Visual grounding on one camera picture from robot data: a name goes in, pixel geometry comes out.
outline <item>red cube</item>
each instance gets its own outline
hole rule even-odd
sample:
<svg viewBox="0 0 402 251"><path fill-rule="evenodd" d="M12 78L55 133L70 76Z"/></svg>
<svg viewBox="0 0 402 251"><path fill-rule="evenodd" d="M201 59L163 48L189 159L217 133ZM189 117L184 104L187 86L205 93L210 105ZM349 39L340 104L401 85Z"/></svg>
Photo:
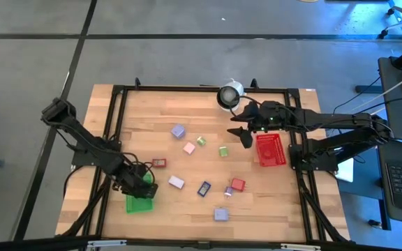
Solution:
<svg viewBox="0 0 402 251"><path fill-rule="evenodd" d="M230 185L232 188L235 190L238 190L240 192L243 192L244 190L244 185L246 184L245 181L239 179L239 178L233 178L232 179L232 185Z"/></svg>
<svg viewBox="0 0 402 251"><path fill-rule="evenodd" d="M153 159L153 167L165 167L167 160L165 159Z"/></svg>

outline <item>pink cube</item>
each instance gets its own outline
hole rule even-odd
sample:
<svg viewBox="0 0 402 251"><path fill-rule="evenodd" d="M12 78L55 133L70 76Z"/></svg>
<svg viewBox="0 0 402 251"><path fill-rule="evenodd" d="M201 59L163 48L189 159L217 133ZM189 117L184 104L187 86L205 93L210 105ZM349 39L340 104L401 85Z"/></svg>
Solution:
<svg viewBox="0 0 402 251"><path fill-rule="evenodd" d="M184 147L185 152L187 152L189 155L192 154L192 152L195 150L195 145L192 143L187 143L186 146Z"/></svg>

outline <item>lavender cube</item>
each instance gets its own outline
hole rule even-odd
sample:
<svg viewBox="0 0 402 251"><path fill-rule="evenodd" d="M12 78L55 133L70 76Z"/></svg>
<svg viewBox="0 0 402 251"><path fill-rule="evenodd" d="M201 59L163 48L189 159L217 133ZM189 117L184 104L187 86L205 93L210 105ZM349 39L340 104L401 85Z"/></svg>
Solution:
<svg viewBox="0 0 402 251"><path fill-rule="evenodd" d="M215 221L228 221L229 211L226 208L215 208Z"/></svg>
<svg viewBox="0 0 402 251"><path fill-rule="evenodd" d="M186 134L186 130L184 129L184 127L182 125L177 124L175 127L173 127L172 134L177 139L181 139Z"/></svg>

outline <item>red plastic crate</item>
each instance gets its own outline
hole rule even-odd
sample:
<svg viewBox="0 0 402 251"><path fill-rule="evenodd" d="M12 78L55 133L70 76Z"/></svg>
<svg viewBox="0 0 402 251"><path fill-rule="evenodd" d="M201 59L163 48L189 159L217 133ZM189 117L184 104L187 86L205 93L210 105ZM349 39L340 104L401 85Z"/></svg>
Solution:
<svg viewBox="0 0 402 251"><path fill-rule="evenodd" d="M273 167L286 164L282 141L279 134L257 136L257 153L260 166Z"/></svg>

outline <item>purple cube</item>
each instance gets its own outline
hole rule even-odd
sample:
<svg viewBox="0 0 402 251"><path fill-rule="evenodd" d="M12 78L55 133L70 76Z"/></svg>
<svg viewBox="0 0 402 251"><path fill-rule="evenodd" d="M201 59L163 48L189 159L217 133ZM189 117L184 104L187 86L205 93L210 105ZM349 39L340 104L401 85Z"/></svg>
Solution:
<svg viewBox="0 0 402 251"><path fill-rule="evenodd" d="M229 211L226 208L215 208L215 221L228 221Z"/></svg>
<svg viewBox="0 0 402 251"><path fill-rule="evenodd" d="M186 130L184 129L184 127L182 125L177 124L175 127L173 127L172 134L177 139L181 139L186 134Z"/></svg>

